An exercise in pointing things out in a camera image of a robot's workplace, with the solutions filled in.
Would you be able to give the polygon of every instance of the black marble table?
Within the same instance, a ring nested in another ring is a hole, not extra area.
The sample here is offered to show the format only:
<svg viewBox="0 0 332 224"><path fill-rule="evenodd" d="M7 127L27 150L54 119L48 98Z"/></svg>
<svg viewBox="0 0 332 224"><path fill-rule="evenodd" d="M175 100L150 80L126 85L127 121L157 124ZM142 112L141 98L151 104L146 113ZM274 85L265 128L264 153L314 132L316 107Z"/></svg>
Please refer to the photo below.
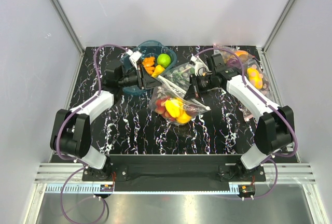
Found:
<svg viewBox="0 0 332 224"><path fill-rule="evenodd" d="M211 46L172 46L178 64L189 61L192 54ZM239 46L258 57L255 46ZM96 47L86 48L70 107L75 107L95 94L98 89L93 68ZM206 52L201 58L212 55ZM101 51L99 65L120 59L123 51L109 47ZM151 91L140 96L124 94L111 109L92 124L93 146L105 154L222 154L244 153L253 144L256 129L252 119L245 122L239 101L223 90L210 92L203 98L211 111L195 121L176 126L147 108Z"/></svg>

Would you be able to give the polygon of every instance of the white wall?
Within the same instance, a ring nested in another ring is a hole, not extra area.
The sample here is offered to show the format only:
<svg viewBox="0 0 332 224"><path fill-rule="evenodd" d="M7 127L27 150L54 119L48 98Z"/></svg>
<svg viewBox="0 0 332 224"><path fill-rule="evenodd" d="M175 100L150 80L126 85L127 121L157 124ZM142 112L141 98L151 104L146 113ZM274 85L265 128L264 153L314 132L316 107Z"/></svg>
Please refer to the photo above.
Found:
<svg viewBox="0 0 332 224"><path fill-rule="evenodd" d="M0 2L0 216L22 223L79 54L49 0Z"/></svg>
<svg viewBox="0 0 332 224"><path fill-rule="evenodd" d="M295 112L303 162L332 220L332 0L297 0L268 50L284 104Z"/></svg>
<svg viewBox="0 0 332 224"><path fill-rule="evenodd" d="M287 0L60 0L85 46L263 45Z"/></svg>

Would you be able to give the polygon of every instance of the gray floor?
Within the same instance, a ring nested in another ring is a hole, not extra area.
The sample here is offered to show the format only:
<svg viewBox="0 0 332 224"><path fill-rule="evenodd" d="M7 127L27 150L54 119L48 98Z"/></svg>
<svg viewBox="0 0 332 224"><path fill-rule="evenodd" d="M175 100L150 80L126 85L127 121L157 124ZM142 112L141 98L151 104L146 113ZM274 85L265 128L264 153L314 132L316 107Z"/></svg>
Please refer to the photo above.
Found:
<svg viewBox="0 0 332 224"><path fill-rule="evenodd" d="M257 186L256 195L267 190ZM64 208L69 209L86 194L64 195ZM266 198L234 201L214 195L111 195L106 199L109 214L99 223L313 223L303 189L278 185ZM102 210L102 203L87 200L68 213L76 222L90 223ZM59 194L46 194L39 213L40 224L67 223L61 215Z"/></svg>

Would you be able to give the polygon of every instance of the green apple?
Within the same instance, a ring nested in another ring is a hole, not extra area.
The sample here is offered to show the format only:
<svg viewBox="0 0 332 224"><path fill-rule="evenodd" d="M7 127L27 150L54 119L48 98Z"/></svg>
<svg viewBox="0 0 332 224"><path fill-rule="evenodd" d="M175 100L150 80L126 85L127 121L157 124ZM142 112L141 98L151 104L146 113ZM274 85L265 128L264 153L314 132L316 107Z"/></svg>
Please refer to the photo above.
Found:
<svg viewBox="0 0 332 224"><path fill-rule="evenodd" d="M167 68L171 64L171 58L168 54L160 54L157 58L158 65Z"/></svg>

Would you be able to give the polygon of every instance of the transparent blue bowl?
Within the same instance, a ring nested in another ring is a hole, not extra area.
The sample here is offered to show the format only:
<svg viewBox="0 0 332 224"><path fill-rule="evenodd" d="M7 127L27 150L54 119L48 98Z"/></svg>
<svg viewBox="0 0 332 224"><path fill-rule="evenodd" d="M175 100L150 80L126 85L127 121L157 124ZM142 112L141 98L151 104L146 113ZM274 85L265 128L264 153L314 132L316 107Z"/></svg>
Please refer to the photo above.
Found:
<svg viewBox="0 0 332 224"><path fill-rule="evenodd" d="M135 51L142 53L141 60L144 60L146 57L155 57L157 59L158 55L160 54L168 54L171 58L171 64L161 73L161 75L170 70L177 62L177 56L175 52L158 41L145 41L134 48L133 52ZM124 55L120 61L123 63L126 72L132 69L133 66L129 60L129 55ZM146 90L142 90L138 88L138 86L132 86L124 88L123 92L132 95L141 95L142 93L146 92Z"/></svg>

